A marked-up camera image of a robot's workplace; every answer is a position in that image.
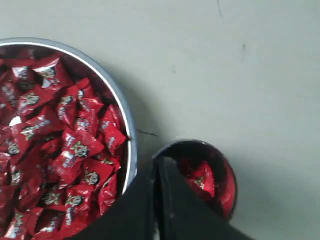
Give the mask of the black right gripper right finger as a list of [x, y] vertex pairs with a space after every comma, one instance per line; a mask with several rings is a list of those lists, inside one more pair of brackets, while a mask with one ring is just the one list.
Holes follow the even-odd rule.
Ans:
[[250, 240], [215, 214], [189, 187], [170, 157], [157, 157], [161, 188], [161, 240]]

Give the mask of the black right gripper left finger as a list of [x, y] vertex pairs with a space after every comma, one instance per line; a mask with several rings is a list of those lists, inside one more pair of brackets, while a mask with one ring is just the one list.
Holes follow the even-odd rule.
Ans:
[[98, 220], [71, 240], [153, 240], [155, 171], [140, 171], [124, 194]]

